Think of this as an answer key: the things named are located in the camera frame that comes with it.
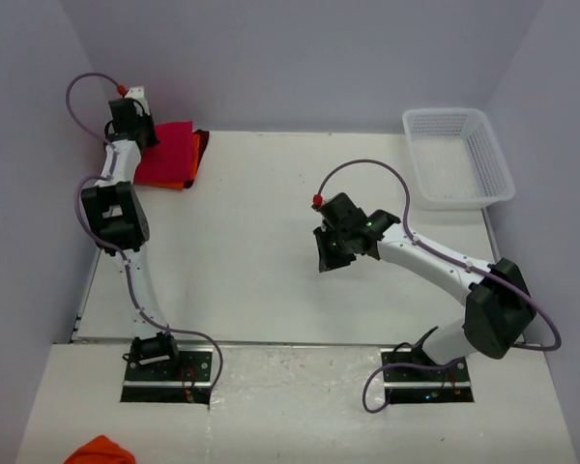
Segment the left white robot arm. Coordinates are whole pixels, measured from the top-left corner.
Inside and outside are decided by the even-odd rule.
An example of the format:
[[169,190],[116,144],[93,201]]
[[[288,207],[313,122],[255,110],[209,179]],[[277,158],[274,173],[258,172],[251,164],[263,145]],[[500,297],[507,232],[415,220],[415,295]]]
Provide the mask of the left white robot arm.
[[79,189],[77,213],[125,279],[132,305],[130,367],[149,368],[161,380],[169,380],[180,372],[182,357],[160,311],[148,269],[150,227],[133,185],[144,150],[159,140],[142,87],[124,91],[108,105],[105,162],[92,185]]

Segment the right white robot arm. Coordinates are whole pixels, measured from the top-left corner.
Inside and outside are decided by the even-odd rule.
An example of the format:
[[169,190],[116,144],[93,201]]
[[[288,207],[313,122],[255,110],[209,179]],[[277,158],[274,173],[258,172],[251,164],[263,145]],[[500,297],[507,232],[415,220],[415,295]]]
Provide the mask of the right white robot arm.
[[464,315],[425,333],[410,348],[414,372],[424,380],[447,363],[474,353],[499,360],[536,316],[519,268],[506,259],[473,262],[449,248],[407,232],[402,220],[383,210],[367,215],[349,196],[315,196],[322,217],[313,231],[322,273],[352,264],[358,256],[400,266],[438,286],[464,308]]

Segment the pink t shirt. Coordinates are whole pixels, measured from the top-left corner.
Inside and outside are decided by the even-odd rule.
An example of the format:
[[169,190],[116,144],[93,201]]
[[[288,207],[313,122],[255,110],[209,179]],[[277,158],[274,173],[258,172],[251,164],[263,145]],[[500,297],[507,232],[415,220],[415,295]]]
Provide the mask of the pink t shirt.
[[192,121],[155,125],[159,143],[146,148],[134,174],[139,185],[184,184],[194,159]]

